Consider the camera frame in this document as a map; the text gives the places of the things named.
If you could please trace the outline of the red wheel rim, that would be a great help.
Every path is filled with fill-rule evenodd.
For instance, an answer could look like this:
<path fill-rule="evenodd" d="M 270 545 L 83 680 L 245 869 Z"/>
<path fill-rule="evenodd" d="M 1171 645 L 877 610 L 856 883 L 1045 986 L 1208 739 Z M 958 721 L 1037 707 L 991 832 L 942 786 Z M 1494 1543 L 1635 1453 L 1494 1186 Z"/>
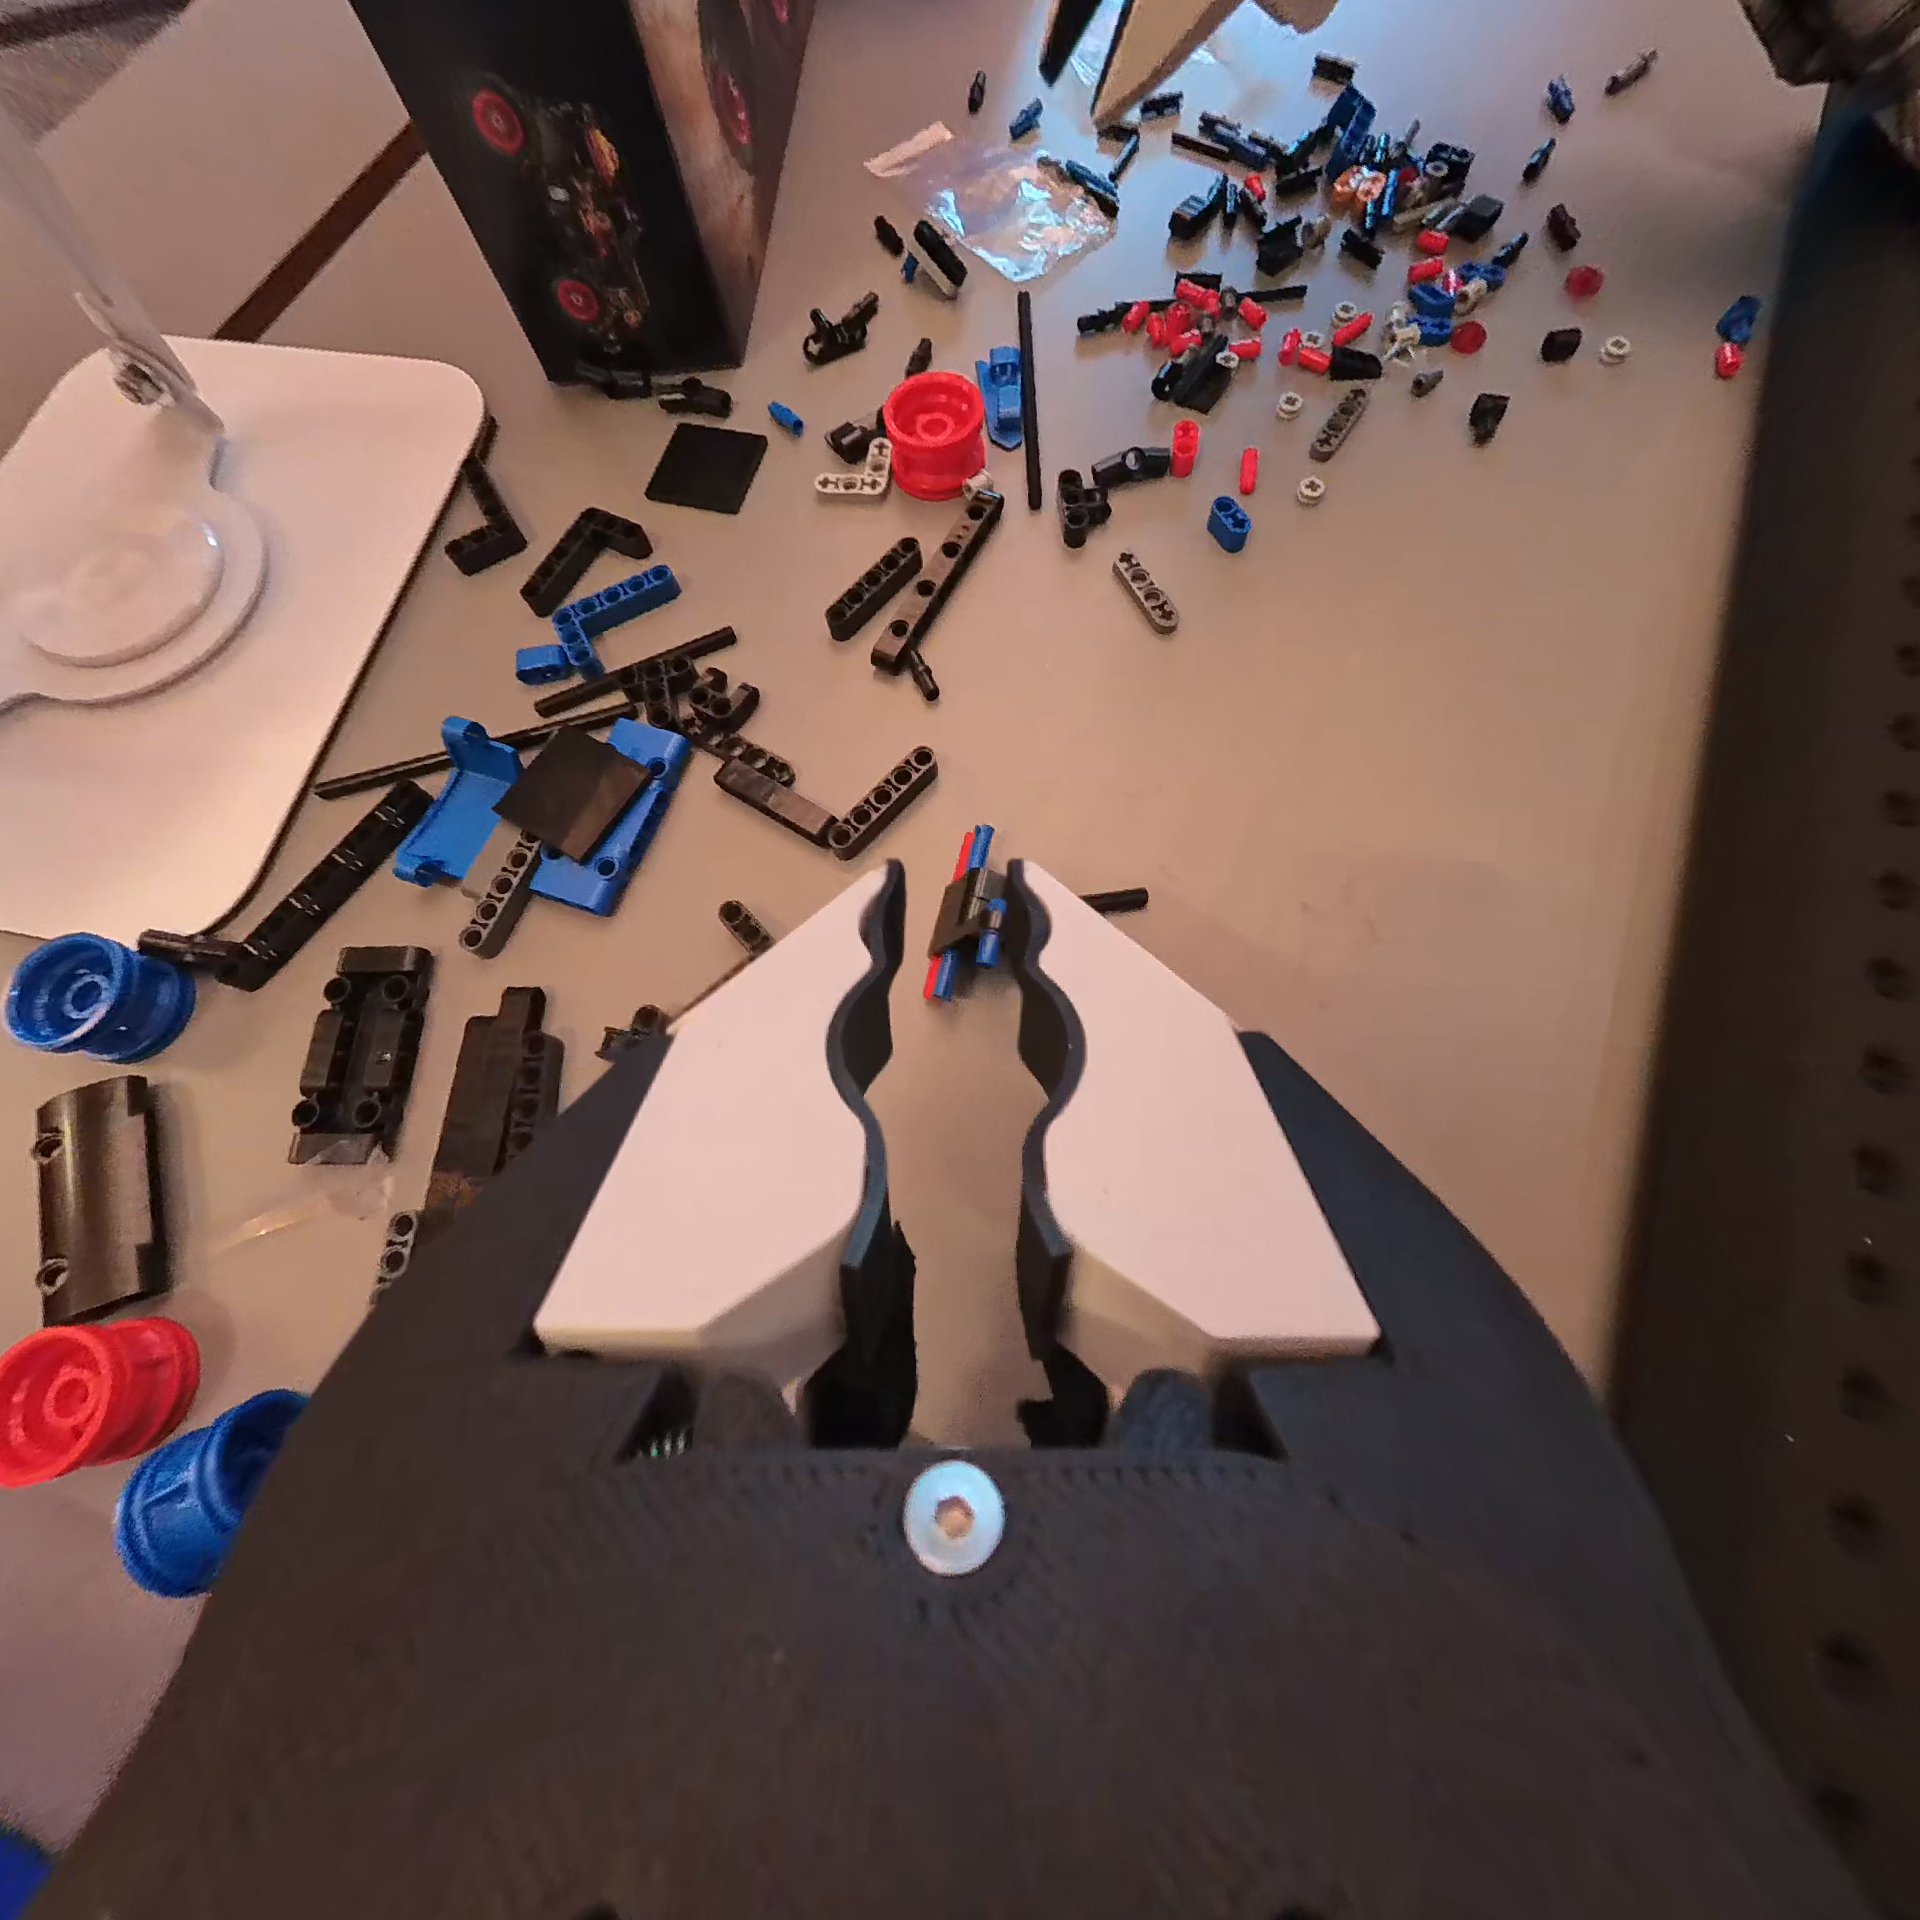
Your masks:
<path fill-rule="evenodd" d="M 46 1327 L 3 1355 L 3 1486 L 141 1456 L 183 1422 L 200 1344 L 168 1317 Z"/>
<path fill-rule="evenodd" d="M 987 463 L 986 399 L 970 377 L 926 370 L 895 383 L 882 406 L 894 480 L 919 501 L 965 494 Z"/>

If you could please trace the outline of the small black blue brick assembly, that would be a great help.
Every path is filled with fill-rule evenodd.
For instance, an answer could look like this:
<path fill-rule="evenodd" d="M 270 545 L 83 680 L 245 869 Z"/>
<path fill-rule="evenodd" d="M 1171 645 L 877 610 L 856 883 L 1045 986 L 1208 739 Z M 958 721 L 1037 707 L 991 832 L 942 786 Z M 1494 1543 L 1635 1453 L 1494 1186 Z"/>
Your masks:
<path fill-rule="evenodd" d="M 954 1000 L 963 981 L 1002 958 L 1006 878 L 991 866 L 994 826 L 979 822 L 958 851 L 928 942 L 926 1000 Z"/>

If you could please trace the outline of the black toy set box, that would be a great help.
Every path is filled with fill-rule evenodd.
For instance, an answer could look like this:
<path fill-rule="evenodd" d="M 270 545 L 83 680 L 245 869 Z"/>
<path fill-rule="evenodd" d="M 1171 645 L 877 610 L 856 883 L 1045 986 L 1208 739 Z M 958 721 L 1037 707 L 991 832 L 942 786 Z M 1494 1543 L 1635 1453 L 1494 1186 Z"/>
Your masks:
<path fill-rule="evenodd" d="M 355 1 L 547 378 L 735 367 L 812 1 Z"/>

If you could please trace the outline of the black connector cluster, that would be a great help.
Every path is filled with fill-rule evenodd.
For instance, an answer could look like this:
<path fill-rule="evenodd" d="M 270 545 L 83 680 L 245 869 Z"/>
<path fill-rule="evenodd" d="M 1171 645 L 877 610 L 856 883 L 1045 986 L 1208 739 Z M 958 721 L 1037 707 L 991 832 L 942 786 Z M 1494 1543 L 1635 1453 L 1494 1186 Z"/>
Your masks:
<path fill-rule="evenodd" d="M 719 667 L 690 655 L 668 655 L 616 670 L 616 687 L 648 727 L 682 734 L 695 749 L 794 786 L 791 761 L 752 742 L 746 734 L 760 705 L 760 687 L 732 680 Z"/>

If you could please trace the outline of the black rectangular frame brick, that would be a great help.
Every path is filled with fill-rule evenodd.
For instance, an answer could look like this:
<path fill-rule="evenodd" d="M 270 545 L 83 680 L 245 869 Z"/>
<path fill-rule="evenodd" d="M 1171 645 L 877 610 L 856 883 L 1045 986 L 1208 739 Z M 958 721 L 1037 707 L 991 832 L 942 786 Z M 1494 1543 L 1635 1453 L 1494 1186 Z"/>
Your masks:
<path fill-rule="evenodd" d="M 434 970 L 424 945 L 339 951 L 300 1071 L 293 1165 L 395 1158 Z"/>

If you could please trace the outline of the black angled beam with connector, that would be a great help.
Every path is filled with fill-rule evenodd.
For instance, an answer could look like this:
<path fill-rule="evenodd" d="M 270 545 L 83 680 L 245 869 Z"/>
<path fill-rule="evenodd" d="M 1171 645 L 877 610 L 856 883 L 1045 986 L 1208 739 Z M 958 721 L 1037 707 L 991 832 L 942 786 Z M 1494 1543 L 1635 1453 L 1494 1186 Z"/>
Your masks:
<path fill-rule="evenodd" d="M 644 1000 L 630 1011 L 630 1017 L 623 1024 L 604 1026 L 604 1038 L 594 1048 L 597 1059 L 602 1059 L 604 1064 L 612 1064 L 637 1043 L 647 1039 L 668 1038 L 674 1030 L 674 1026 L 683 1022 L 683 1017 L 702 1008 L 714 994 L 727 986 L 738 974 L 742 974 L 755 960 L 767 952 L 778 942 L 774 933 L 767 930 L 767 926 L 746 902 L 735 898 L 719 902 L 718 919 L 725 933 L 735 944 L 735 958 L 732 958 L 732 963 L 682 1006 L 661 1006 L 653 1000 Z"/>

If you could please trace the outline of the black long straight beam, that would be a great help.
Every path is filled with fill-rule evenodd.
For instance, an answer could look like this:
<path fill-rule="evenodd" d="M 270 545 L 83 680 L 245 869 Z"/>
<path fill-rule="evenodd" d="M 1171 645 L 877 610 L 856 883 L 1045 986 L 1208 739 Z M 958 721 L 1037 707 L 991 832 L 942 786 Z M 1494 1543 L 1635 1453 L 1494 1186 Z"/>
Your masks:
<path fill-rule="evenodd" d="M 242 938 L 149 928 L 136 934 L 134 951 L 238 992 L 258 992 L 395 857 L 429 805 L 419 781 L 397 781 Z"/>

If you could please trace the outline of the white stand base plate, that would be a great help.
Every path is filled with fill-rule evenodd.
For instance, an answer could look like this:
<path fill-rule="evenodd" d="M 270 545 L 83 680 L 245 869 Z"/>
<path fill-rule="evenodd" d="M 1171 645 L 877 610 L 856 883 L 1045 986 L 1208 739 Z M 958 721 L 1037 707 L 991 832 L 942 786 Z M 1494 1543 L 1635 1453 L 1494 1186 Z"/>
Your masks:
<path fill-rule="evenodd" d="M 3 926 L 205 928 L 271 862 L 484 397 L 440 361 L 166 338 L 4 121 L 103 333 L 3 465 Z"/>

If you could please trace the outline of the black angled beam flat plate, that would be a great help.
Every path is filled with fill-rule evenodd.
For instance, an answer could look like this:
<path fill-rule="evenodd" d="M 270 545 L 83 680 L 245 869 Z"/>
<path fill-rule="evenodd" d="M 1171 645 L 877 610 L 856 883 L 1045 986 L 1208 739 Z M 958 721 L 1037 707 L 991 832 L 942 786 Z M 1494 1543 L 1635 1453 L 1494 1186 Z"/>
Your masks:
<path fill-rule="evenodd" d="M 934 749 L 928 745 L 914 747 L 871 781 L 842 813 L 807 800 L 794 786 L 747 765 L 746 759 L 723 761 L 714 771 L 714 784 L 764 821 L 831 851 L 839 862 L 852 862 L 934 784 L 938 775 Z"/>

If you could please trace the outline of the grey desk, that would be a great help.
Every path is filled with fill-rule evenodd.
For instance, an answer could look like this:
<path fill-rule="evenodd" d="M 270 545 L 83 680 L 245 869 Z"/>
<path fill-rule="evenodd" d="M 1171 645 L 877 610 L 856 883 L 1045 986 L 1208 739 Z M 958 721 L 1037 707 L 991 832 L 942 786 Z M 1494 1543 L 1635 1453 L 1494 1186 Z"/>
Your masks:
<path fill-rule="evenodd" d="M 498 425 L 495 472 L 534 555 L 587 502 L 644 520 L 683 598 L 615 657 L 735 625 L 727 671 L 756 680 L 750 734 L 798 763 L 800 791 L 842 806 L 928 742 L 942 775 L 876 846 L 907 869 L 895 1055 L 872 1089 L 895 1207 L 919 1254 L 917 1435 L 1014 1440 L 1023 1359 L 1013 1279 L 1018 1142 L 1039 1104 L 1014 1055 L 1018 998 L 980 986 L 920 1003 L 920 960 L 955 841 L 994 822 L 1006 851 L 1079 889 L 1142 881 L 1139 942 L 1261 1027 L 1359 1117 L 1527 1289 L 1573 1359 L 1603 1378 L 1647 1048 L 1674 926 L 1698 738 L 1720 627 L 1757 370 L 1718 381 L 1669 344 L 1646 440 L 1573 467 L 1456 438 L 1448 401 L 1372 401 L 1302 509 L 1307 417 L 1276 417 L 1279 371 L 1207 421 L 1188 485 L 1116 501 L 1112 525 L 1062 551 L 1052 506 L 1008 514 L 931 638 L 943 699 L 836 648 L 826 600 L 891 530 L 934 537 L 954 506 L 831 509 L 808 496 L 826 425 L 876 403 L 917 338 L 965 367 L 1013 328 L 1013 287 L 974 265 L 958 304 L 911 294 L 876 249 L 888 208 L 864 159 L 934 118 L 963 129 L 975 69 L 991 118 L 1035 89 L 1045 5 L 820 5 L 759 287 L 735 417 L 765 430 L 779 397 L 807 421 L 772 438 L 742 514 L 640 502 L 670 430 L 653 406 L 543 381 L 440 174 L 420 159 L 307 287 L 267 342 L 415 357 L 472 377 Z M 1782 83 L 1741 5 L 1336 5 L 1292 39 L 1248 6 L 1183 81 L 1194 104 L 1304 121 L 1318 45 L 1381 65 L 1395 114 L 1427 64 L 1381 48 L 1383 18 L 1427 41 L 1492 37 L 1503 70 L 1606 74 L 1656 65 L 1621 104 L 1662 122 L 1666 83 L 1696 127 L 1752 127 L 1780 167 L 1782 214 L 1818 122 L 1818 91 Z M 864 351 L 808 367 L 808 311 L 880 311 Z M 1207 533 L 1238 496 L 1238 555 Z M 1156 634 L 1112 576 L 1139 553 L 1182 613 Z M 533 904 L 498 962 L 464 962 L 459 898 L 378 878 L 326 936 L 258 997 L 214 990 L 150 1064 L 165 1099 L 175 1291 L 200 1341 L 188 1424 L 271 1385 L 316 1390 L 370 1306 L 387 1218 L 424 1186 L 464 1024 L 506 984 L 547 990 L 565 1043 L 562 1099 L 607 1074 L 604 1026 L 637 1000 L 683 1003 L 728 963 L 716 921 L 742 895 L 791 930 L 848 881 L 829 854 L 756 818 L 690 769 L 611 921 Z M 288 1109 L 342 944 L 438 952 L 397 1162 L 290 1167 Z M 133 1589 L 111 1551 L 123 1469 L 4 1491 L 4 1821 L 62 1846 L 166 1687 L 199 1599 Z"/>

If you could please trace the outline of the dark grey short beam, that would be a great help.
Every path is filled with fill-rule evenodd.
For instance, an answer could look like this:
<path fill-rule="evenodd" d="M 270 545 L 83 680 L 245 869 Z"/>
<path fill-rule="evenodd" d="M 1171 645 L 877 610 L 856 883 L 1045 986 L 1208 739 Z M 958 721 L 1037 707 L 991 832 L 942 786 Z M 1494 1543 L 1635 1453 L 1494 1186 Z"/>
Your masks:
<path fill-rule="evenodd" d="M 542 857 L 543 846 L 533 832 L 519 832 L 507 822 L 492 832 L 459 886 L 469 904 L 469 919 L 458 936 L 462 952 L 501 955 L 533 895 Z"/>

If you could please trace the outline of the black medium straight beam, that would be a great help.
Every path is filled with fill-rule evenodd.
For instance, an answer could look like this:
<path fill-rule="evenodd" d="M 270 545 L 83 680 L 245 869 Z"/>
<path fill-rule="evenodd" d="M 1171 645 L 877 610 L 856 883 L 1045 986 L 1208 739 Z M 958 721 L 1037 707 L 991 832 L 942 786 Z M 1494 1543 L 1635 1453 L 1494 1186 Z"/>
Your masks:
<path fill-rule="evenodd" d="M 974 480 L 967 486 L 965 509 L 932 557 L 924 561 L 920 573 L 906 593 L 902 610 L 884 624 L 872 641 L 871 665 L 884 677 L 909 677 L 926 704 L 938 704 L 942 696 L 940 683 L 926 663 L 926 638 L 996 533 L 1002 514 L 1003 494 L 986 480 Z"/>

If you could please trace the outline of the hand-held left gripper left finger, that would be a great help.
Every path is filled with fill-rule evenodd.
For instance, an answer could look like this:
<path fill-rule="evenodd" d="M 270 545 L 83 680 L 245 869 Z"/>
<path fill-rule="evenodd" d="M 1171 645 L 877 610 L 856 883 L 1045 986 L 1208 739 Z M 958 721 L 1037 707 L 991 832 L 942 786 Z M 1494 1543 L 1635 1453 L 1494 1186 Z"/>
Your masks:
<path fill-rule="evenodd" d="M 909 1427 L 909 1245 L 871 1104 L 902 947 L 884 858 L 678 1022 L 539 1302 L 547 1350 L 759 1375 L 816 1432 Z"/>

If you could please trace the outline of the pile of small pins connectors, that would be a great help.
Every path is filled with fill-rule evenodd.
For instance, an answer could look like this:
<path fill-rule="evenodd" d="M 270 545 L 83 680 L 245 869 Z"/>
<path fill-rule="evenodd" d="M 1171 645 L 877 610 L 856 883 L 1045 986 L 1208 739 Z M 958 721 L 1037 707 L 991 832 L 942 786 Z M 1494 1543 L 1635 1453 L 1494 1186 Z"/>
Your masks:
<path fill-rule="evenodd" d="M 1621 104 L 1656 65 L 1653 50 L 1606 74 L 1605 102 L 1580 118 L 1583 70 L 1544 74 L 1524 41 L 1509 74 L 1492 37 L 1420 39 L 1395 14 L 1381 48 L 1400 69 L 1427 56 L 1411 102 L 1447 106 L 1434 127 L 1395 114 L 1400 93 L 1381 65 L 1323 50 L 1299 127 L 1211 102 L 1183 125 L 1176 74 L 1224 10 L 1168 26 L 1160 51 L 1149 5 L 1127 5 L 1090 98 L 1112 161 L 1166 127 L 1168 152 L 1190 163 L 1166 206 L 1112 167 L 1079 186 L 1112 229 L 1134 203 L 1163 213 L 1168 287 L 1077 322 L 1151 347 L 1159 409 L 1202 416 L 1268 362 L 1277 417 L 1304 395 L 1327 399 L 1311 445 L 1323 463 L 1373 392 L 1424 401 L 1456 371 L 1463 448 L 1485 451 L 1518 417 L 1514 471 L 1573 467 L 1597 445 L 1626 450 L 1635 425 L 1664 437 L 1647 422 L 1669 344 L 1740 377 L 1750 291 L 1784 218 L 1780 167 L 1752 127 L 1696 127 L 1666 83 L 1664 122 Z"/>

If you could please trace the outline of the black curved panel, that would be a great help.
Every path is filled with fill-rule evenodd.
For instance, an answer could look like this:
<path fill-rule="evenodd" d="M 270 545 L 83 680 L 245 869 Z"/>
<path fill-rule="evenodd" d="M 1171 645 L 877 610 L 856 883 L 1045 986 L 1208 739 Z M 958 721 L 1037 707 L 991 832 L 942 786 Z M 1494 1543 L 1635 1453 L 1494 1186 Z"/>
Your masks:
<path fill-rule="evenodd" d="M 46 1327 L 98 1320 L 172 1286 L 157 1109 L 143 1074 L 116 1074 L 43 1102 L 32 1162 L 34 1286 Z"/>

